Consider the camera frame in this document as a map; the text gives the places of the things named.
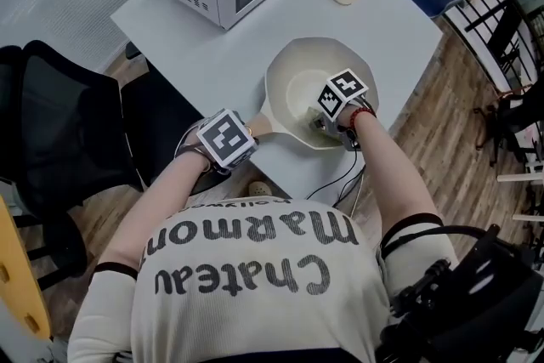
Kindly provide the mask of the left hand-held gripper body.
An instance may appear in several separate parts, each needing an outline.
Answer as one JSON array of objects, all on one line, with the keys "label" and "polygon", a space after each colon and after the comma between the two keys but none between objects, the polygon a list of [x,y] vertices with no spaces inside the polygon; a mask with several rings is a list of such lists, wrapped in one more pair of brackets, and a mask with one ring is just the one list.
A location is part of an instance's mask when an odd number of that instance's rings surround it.
[{"label": "left hand-held gripper body", "polygon": [[222,109],[191,125],[174,151],[174,157],[194,152],[209,161],[209,169],[227,174],[258,149],[252,131],[236,111]]}]

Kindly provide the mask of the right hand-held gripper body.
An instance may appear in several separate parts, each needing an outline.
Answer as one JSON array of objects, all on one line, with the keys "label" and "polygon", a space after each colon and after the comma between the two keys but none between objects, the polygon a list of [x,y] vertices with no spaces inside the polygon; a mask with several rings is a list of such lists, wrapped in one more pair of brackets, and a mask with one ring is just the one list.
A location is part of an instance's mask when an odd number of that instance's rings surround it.
[{"label": "right hand-held gripper body", "polygon": [[369,102],[365,94],[369,87],[366,86],[351,69],[345,69],[326,80],[326,85],[317,99],[317,110],[322,111],[326,118],[326,131],[316,131],[324,134],[329,139],[341,143],[346,150],[360,149],[355,128],[341,126],[338,118],[348,106],[369,111]]}]

